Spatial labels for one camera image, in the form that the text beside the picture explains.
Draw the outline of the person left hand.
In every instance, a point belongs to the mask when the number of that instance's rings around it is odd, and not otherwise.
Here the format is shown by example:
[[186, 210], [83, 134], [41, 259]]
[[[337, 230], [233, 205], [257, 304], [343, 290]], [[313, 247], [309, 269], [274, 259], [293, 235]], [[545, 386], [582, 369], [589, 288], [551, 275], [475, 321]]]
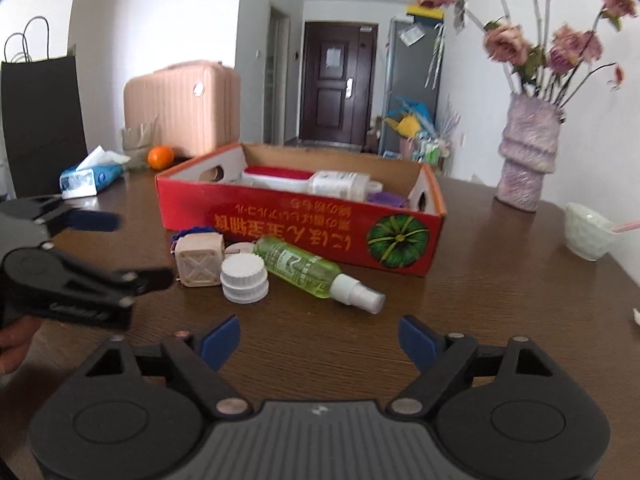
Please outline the person left hand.
[[0, 373], [14, 373], [24, 362], [35, 334], [43, 320], [33, 316], [23, 316], [0, 332]]

